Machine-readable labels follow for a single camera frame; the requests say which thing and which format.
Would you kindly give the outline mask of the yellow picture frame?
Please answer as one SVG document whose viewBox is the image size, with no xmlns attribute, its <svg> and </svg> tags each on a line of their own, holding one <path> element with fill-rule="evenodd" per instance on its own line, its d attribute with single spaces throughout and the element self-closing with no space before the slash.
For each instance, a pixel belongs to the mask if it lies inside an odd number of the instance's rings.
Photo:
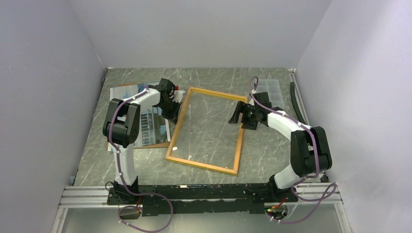
<svg viewBox="0 0 412 233">
<path fill-rule="evenodd" d="M 242 101 L 242 102 L 247 102 L 248 97 L 247 96 L 240 96 L 240 95 L 235 95 L 235 94 L 229 94 L 229 93 L 224 93 L 224 92 L 219 92 L 219 91 L 213 91 L 213 90 L 208 90 L 208 89 L 202 89 L 198 87 L 192 87 L 190 86 L 187 91 L 187 96 L 185 100 L 183 101 L 182 108 L 181 108 L 181 113 L 178 117 L 178 121 L 176 123 L 173 135 L 171 137 L 171 141 L 165 156 L 165 159 L 168 161 L 173 161 L 173 162 L 178 162 L 182 163 L 185 165 L 189 166 L 195 166 L 195 167 L 200 167 L 200 168 L 205 168 L 217 172 L 222 172 L 230 175 L 236 175 L 239 171 L 239 165 L 240 165 L 240 155 L 241 155 L 241 148 L 242 148 L 242 143 L 243 143 L 243 134 L 244 134 L 244 129 L 239 128 L 239 134 L 237 138 L 237 144 L 236 144 L 236 150 L 235 150 L 235 159 L 234 159 L 234 165 L 232 169 L 225 168 L 225 167 L 220 167 L 220 166 L 215 166 L 215 165 L 210 165 L 210 164 L 205 164 L 205 163 L 200 163 L 188 159 L 183 159 L 183 158 L 178 158 L 174 157 L 172 155 L 173 148 L 175 146 L 175 143 L 177 141 L 177 138 L 180 133 L 180 129 L 183 124 L 185 112 L 187 110 L 187 107 L 189 106 L 190 98 L 193 93 L 199 93 L 203 95 L 209 95 L 209 96 L 215 96 L 219 98 L 224 98 L 228 100 L 237 100 L 237 101 Z"/>
</svg>

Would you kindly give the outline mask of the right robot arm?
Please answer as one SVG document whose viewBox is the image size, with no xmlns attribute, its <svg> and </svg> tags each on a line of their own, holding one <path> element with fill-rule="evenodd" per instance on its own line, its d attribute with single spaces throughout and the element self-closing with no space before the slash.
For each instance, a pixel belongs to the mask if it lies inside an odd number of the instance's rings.
<svg viewBox="0 0 412 233">
<path fill-rule="evenodd" d="M 267 92 L 251 95 L 253 103 L 239 101 L 229 120 L 242 123 L 242 128 L 256 130 L 259 123 L 274 129 L 290 141 L 289 164 L 270 178 L 267 195 L 280 201 L 286 189 L 306 177 L 314 177 L 332 167 L 332 158 L 325 130 L 295 120 L 279 107 L 272 107 Z"/>
</svg>

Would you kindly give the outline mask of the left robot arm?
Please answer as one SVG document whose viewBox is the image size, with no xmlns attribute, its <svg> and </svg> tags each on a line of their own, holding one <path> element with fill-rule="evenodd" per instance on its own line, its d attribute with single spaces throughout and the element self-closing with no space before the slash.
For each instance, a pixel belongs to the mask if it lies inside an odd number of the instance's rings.
<svg viewBox="0 0 412 233">
<path fill-rule="evenodd" d="M 103 124 L 103 135 L 107 138 L 115 157 L 116 177 L 114 189 L 120 198 L 132 204 L 139 198 L 138 176 L 134 165 L 134 143 L 139 136 L 140 115 L 151 107 L 159 107 L 161 116 L 177 123 L 184 91 L 168 79 L 157 85 L 144 85 L 137 94 L 125 98 L 113 98 L 108 106 Z"/>
</svg>

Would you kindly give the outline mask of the clear acrylic sheet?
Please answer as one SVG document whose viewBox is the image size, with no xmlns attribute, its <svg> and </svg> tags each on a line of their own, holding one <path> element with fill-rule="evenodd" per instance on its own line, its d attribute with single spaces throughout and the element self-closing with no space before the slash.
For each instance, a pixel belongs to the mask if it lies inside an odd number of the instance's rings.
<svg viewBox="0 0 412 233">
<path fill-rule="evenodd" d="M 240 124 L 229 124 L 237 100 L 193 93 L 174 157 L 232 169 Z"/>
</svg>

